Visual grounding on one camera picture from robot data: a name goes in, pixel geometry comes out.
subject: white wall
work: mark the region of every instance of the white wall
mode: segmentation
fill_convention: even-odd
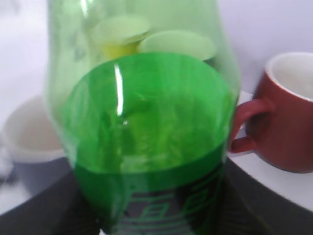
[[[46,0],[14,0],[19,3],[19,15],[16,19],[21,27],[12,25],[13,10],[8,2],[0,0],[0,65],[1,71],[12,77],[16,64],[30,68],[35,62],[46,61],[45,1]],[[242,71],[245,91],[253,92],[262,74],[263,67],[270,57],[285,51],[313,52],[313,0],[218,0],[222,20],[229,40],[233,45]],[[3,9],[11,13],[6,15]],[[8,31],[20,34],[23,31],[38,31],[28,39],[24,38],[19,46],[9,39]],[[22,56],[15,52],[22,51]]]
[[[253,92],[266,61],[286,51],[313,52],[313,0],[219,0],[225,29]]]

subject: bottle label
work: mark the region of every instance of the bottle label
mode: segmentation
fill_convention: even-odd
[[[219,165],[201,179],[176,189],[133,192],[119,223],[119,235],[198,234],[203,225],[208,226],[222,176],[223,166]]]

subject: white cup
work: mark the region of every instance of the white cup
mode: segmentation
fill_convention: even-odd
[[[140,43],[138,50],[180,53],[202,61],[210,60],[216,55],[216,47],[208,37],[185,30],[168,30],[152,34]]]
[[[31,195],[49,187],[70,171],[63,148],[37,96],[17,108],[0,134],[0,146]]]

